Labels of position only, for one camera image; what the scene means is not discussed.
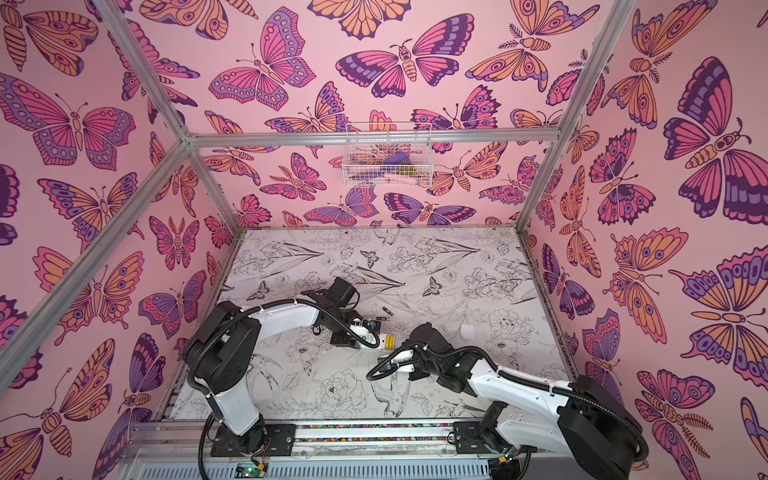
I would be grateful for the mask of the white battery cover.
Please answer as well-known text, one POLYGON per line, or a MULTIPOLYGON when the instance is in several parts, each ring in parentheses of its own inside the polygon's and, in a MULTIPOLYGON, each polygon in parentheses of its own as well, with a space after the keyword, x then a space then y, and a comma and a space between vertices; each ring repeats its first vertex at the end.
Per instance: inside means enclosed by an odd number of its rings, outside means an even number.
POLYGON ((474 340, 476 338, 476 329, 473 325, 462 324, 460 334, 465 340, 474 340))

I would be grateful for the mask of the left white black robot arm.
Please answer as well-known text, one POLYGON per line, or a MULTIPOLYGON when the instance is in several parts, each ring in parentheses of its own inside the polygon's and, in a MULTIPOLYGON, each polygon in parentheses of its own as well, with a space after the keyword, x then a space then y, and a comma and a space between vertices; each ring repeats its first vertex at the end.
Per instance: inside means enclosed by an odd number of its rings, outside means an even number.
POLYGON ((305 290, 297 298, 255 307, 222 301, 213 308, 184 351, 186 383, 203 396, 232 451, 257 453, 266 442, 265 421, 247 382, 252 356, 261 341, 310 328, 330 332, 336 346, 385 346, 380 325, 355 310, 359 300, 358 290, 337 277, 330 286, 305 290))

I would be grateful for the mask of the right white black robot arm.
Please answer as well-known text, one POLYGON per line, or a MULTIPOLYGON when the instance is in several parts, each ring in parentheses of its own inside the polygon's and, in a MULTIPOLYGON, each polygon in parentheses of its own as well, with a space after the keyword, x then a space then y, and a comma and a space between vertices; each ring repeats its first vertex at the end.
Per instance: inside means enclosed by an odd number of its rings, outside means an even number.
POLYGON ((523 476, 537 450, 572 458, 593 479, 626 479, 649 455, 639 422, 596 380, 548 380, 497 364, 477 346, 453 347, 431 324, 414 329, 403 344, 366 374, 383 380, 405 371, 412 381, 435 376, 443 388, 489 406, 457 440, 515 457, 523 476))

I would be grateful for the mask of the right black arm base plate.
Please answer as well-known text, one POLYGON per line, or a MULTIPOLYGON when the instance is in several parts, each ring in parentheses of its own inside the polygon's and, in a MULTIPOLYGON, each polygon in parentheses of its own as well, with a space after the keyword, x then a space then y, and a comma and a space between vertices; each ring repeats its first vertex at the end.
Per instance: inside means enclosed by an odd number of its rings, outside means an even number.
POLYGON ((484 427, 480 421, 454 422, 449 437, 458 454, 499 454, 514 457, 522 452, 536 452, 535 447, 507 442, 495 430, 484 427))

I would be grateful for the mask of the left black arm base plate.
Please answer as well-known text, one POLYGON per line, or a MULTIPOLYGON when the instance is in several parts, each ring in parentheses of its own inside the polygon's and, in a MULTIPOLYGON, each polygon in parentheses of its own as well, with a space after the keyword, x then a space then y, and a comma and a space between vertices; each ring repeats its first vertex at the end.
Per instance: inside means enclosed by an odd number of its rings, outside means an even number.
POLYGON ((292 454, 297 425, 257 424, 242 436, 235 435, 226 426, 218 427, 210 448, 210 455, 218 457, 288 457, 292 454))

